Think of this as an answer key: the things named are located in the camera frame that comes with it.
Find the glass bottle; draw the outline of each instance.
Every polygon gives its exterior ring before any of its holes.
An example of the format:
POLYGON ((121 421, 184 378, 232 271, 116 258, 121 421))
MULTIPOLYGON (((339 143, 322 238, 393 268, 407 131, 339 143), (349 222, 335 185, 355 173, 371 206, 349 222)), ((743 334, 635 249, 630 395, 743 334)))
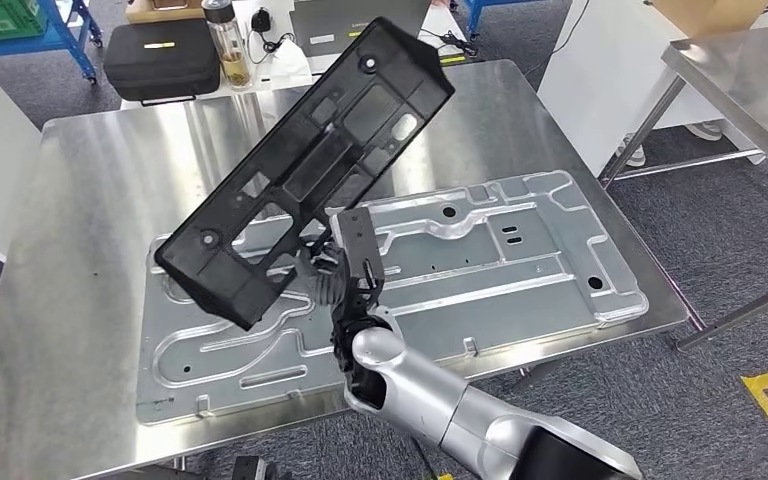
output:
POLYGON ((240 33, 231 0, 203 0, 201 8, 216 51, 219 52, 225 78, 235 90, 248 88, 251 75, 246 65, 246 43, 240 33))

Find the black plastic tray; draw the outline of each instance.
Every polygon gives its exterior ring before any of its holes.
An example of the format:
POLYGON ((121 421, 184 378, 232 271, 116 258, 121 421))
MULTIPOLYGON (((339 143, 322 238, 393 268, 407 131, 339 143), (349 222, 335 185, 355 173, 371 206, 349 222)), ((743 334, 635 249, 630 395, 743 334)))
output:
POLYGON ((155 262, 204 311, 249 330, 295 278, 292 270, 274 272, 304 244, 302 230, 312 221, 326 227, 314 249, 330 238, 326 202, 355 206, 454 92, 435 48, 374 20, 164 242, 155 262), (252 181, 268 182, 256 197, 245 188, 252 181), (232 242, 262 211, 286 212, 293 225, 255 263, 232 242))

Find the black carrying case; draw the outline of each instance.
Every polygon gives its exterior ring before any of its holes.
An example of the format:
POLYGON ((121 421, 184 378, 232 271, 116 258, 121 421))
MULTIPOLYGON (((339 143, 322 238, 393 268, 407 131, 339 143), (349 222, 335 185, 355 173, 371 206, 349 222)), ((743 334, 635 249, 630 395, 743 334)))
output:
POLYGON ((203 19, 121 25, 113 29, 104 73, 125 100, 146 101, 216 91, 219 55, 203 19))

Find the blue shelf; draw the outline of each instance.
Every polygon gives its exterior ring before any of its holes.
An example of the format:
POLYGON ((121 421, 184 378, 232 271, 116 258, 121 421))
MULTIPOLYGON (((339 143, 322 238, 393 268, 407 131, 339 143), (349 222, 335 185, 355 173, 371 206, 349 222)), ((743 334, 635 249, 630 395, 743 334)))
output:
POLYGON ((0 40, 1 55, 19 55, 22 53, 49 52, 51 50, 62 50, 63 40, 48 20, 45 25, 45 32, 35 37, 10 38, 0 40))
POLYGON ((457 0, 458 3, 463 3, 469 10, 469 18, 467 20, 467 36, 471 39, 478 35, 478 20, 481 18, 481 10, 484 7, 491 7, 494 5, 509 5, 512 3, 527 3, 527 2, 539 2, 544 0, 457 0))
POLYGON ((87 38, 101 42, 101 30, 95 19, 90 15, 83 0, 72 0, 69 14, 62 18, 54 0, 38 0, 39 6, 46 13, 45 32, 42 35, 25 38, 11 38, 0 40, 0 56, 20 55, 23 53, 50 52, 52 50, 68 50, 72 58, 81 67, 84 78, 95 82, 96 72, 86 53, 84 46, 87 38), (77 13, 82 19, 81 31, 77 37, 72 34, 66 25, 69 16, 77 13))

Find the stainless steel table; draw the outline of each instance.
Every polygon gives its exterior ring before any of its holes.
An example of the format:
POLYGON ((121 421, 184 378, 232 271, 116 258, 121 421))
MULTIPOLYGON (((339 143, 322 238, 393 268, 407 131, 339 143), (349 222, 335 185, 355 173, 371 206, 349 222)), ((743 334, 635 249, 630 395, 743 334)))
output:
MULTIPOLYGON (((458 92, 376 196, 570 172, 650 301, 637 320, 478 356, 470 378, 652 333, 687 311, 510 61, 450 67, 458 92)), ((0 480, 87 477, 345 409, 339 391, 188 424, 140 425, 135 389, 146 254, 300 91, 55 120, 43 130, 0 284, 0 480)))
MULTIPOLYGON (((673 80, 629 141, 623 154, 612 159, 600 179, 605 188, 614 180, 706 165, 766 154, 768 157, 768 28, 672 42, 661 57, 674 71, 673 80), (620 173, 679 92, 690 85, 717 108, 758 148, 671 165, 620 173)), ((697 333, 678 342, 678 348, 698 345, 727 328, 768 310, 768 293, 748 305, 706 324, 687 304, 697 333)))

